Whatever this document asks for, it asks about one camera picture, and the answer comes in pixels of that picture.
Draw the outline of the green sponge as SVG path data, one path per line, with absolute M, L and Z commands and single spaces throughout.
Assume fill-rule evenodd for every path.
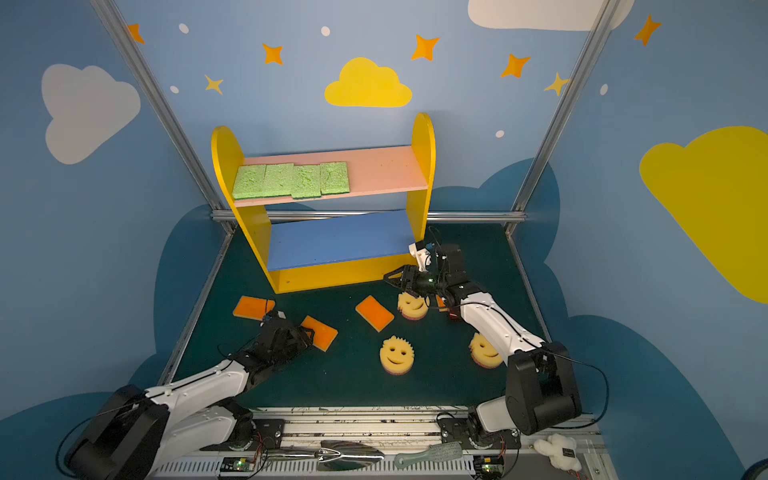
M 238 168 L 232 189 L 234 200 L 263 198 L 265 165 L 243 165 Z
M 350 192 L 348 166 L 346 162 L 328 162 L 320 165 L 320 188 L 322 195 L 338 195 Z
M 292 174 L 291 197 L 293 199 L 322 196 L 320 165 L 295 165 Z
M 290 196 L 293 188 L 293 163 L 271 164 L 265 168 L 262 194 L 265 198 Z

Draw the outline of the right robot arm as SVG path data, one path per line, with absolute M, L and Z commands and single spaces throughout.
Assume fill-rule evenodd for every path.
M 573 362 L 560 342 L 547 342 L 502 310 L 466 273 L 455 244 L 420 241 L 409 246 L 416 259 L 383 276 L 413 296 L 443 299 L 449 311 L 474 327 L 506 365 L 504 395 L 479 404 L 475 415 L 486 432 L 518 430 L 531 435 L 582 414 Z

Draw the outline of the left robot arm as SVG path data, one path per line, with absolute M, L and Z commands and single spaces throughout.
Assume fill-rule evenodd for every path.
M 60 457 L 62 470 L 76 479 L 145 479 L 204 447 L 249 447 L 253 414 L 237 396 L 311 348 L 315 337 L 271 312 L 255 339 L 211 368 L 148 389 L 118 389 Z

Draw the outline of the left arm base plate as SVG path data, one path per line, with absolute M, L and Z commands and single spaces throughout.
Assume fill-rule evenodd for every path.
M 226 442 L 202 447 L 201 451 L 255 452 L 259 447 L 277 449 L 281 446 L 285 425 L 283 419 L 253 419 L 248 428 L 237 427 Z

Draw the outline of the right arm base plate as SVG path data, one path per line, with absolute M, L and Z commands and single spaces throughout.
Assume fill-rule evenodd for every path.
M 516 430 L 486 431 L 473 416 L 439 416 L 436 423 L 443 443 L 459 442 L 464 450 L 516 450 L 521 437 Z

